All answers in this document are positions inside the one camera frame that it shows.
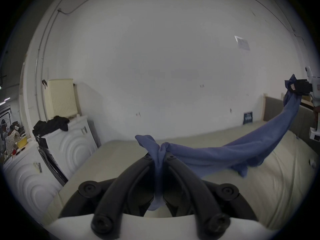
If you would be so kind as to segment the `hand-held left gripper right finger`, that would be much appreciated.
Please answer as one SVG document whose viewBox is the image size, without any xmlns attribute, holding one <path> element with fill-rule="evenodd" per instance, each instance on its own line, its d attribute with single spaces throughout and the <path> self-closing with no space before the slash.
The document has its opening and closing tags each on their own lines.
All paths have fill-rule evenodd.
<svg viewBox="0 0 320 240">
<path fill-rule="evenodd" d="M 171 153 L 163 162 L 163 200 L 173 217 L 195 216 L 198 237 L 222 237 L 231 218 L 258 222 L 235 185 L 202 180 Z"/>
</svg>

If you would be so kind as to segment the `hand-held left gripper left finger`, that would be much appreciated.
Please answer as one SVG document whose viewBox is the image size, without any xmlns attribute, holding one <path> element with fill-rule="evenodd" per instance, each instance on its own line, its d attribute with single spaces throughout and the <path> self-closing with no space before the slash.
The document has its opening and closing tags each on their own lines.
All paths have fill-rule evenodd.
<svg viewBox="0 0 320 240">
<path fill-rule="evenodd" d="M 94 234 L 120 234 L 123 213 L 143 216 L 154 199 L 154 160 L 146 154 L 117 178 L 82 182 L 58 218 L 93 214 Z"/>
</svg>

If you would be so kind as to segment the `person's right hand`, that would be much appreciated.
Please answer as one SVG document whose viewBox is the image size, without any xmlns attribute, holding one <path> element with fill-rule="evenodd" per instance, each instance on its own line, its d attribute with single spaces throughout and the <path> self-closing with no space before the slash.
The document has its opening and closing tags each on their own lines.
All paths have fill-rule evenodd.
<svg viewBox="0 0 320 240">
<path fill-rule="evenodd" d="M 315 106 L 315 104 L 313 104 L 313 113 L 314 113 L 314 119 L 315 119 L 315 131 L 318 130 L 318 119 L 319 119 L 319 113 L 320 113 L 320 106 Z"/>
</svg>

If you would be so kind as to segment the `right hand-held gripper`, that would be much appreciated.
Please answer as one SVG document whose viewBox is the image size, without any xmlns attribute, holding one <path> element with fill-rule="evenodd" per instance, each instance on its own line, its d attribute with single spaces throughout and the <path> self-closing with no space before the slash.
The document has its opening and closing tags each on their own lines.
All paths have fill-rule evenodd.
<svg viewBox="0 0 320 240">
<path fill-rule="evenodd" d="M 285 81 L 285 86 L 288 92 L 299 96 L 312 97 L 312 103 L 315 106 L 320 105 L 320 77 L 312 74 L 311 68 L 308 66 L 305 68 L 308 80 L 306 79 L 290 79 Z M 318 130 L 315 131 L 315 127 L 311 127 L 309 131 L 309 138 L 311 140 L 320 142 L 320 115 L 318 119 Z"/>
</svg>

